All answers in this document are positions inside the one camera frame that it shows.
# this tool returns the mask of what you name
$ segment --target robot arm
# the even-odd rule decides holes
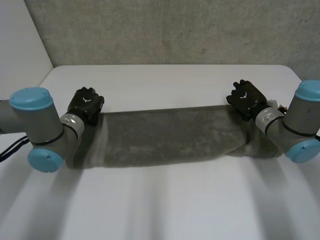
[[[227,97],[228,103],[245,121],[253,118],[256,126],[289,159],[304,163],[320,153],[320,142],[315,139],[320,128],[320,81],[302,82],[286,115],[268,106],[263,94],[251,82],[241,80],[234,86],[236,90]]]
[[[25,132],[33,149],[28,162],[41,172],[55,172],[72,152],[86,125],[97,124],[104,98],[93,88],[76,91],[59,118],[45,88],[25,88],[0,101],[0,134]]]

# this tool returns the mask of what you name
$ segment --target folded towel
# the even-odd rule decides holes
[[[252,120],[243,121],[230,105],[101,113],[98,122],[85,129],[67,167],[143,167],[222,155],[282,154]]]

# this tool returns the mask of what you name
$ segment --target gray wall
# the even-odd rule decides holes
[[[320,0],[25,0],[53,65],[280,64],[320,79]]]

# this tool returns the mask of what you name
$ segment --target table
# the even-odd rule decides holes
[[[119,112],[226,104],[240,79],[284,106],[301,82],[281,65],[83,65],[53,69],[41,87],[61,116],[83,86]],[[0,136],[0,150],[23,135]],[[320,157],[41,173],[30,149],[0,165],[3,240],[319,239]]]

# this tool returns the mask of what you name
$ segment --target black cable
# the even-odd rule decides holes
[[[8,152],[11,148],[13,148],[17,143],[21,142],[22,140],[26,139],[27,136],[23,136],[14,143],[12,143],[6,150],[4,150],[2,153],[0,153],[0,157],[2,157],[6,152]]]
[[[29,139],[27,139],[27,136],[21,137],[17,141],[15,141],[13,144],[11,144],[6,150],[4,150],[0,154],[0,163],[9,158],[12,154],[17,152],[23,145],[29,143]]]

